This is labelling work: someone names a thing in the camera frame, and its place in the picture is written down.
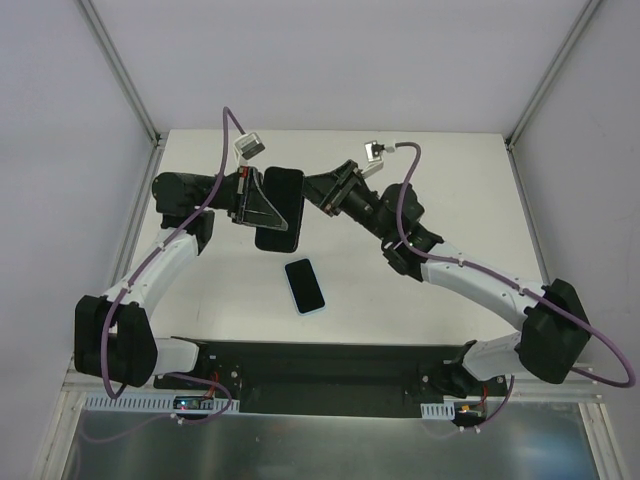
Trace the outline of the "black phone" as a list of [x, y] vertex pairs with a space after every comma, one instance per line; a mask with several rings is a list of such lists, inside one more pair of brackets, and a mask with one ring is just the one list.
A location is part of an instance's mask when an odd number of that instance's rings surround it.
[[255, 246], [262, 251], [293, 253], [299, 243], [304, 209], [304, 174], [301, 170], [271, 166], [263, 179], [267, 199], [287, 222], [286, 230], [257, 228]]

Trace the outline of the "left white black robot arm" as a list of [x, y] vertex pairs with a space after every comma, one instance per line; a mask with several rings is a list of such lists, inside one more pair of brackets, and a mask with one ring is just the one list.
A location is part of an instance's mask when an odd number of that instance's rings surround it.
[[160, 230], [145, 256], [99, 296], [75, 308], [74, 366], [106, 386], [140, 387], [154, 376], [176, 373], [188, 388], [204, 387], [210, 363], [195, 342], [158, 338], [150, 320], [174, 280], [213, 237], [216, 211], [236, 225], [283, 235], [300, 230], [304, 174], [244, 166], [229, 175], [164, 172], [152, 183]]

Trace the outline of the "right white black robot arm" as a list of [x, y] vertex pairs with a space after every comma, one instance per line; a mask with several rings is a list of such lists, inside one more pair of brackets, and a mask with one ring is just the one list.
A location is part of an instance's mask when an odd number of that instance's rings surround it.
[[397, 273], [457, 293], [490, 310], [514, 328], [491, 341], [471, 340], [450, 361], [429, 374], [433, 388], [458, 398], [485, 381], [528, 372], [549, 383], [564, 382], [588, 343], [580, 322], [586, 313], [575, 288], [563, 280], [550, 285], [518, 280], [465, 258], [461, 251], [421, 225], [423, 206], [411, 186], [371, 190], [353, 161], [304, 181], [306, 200], [329, 216], [345, 213], [381, 242]]

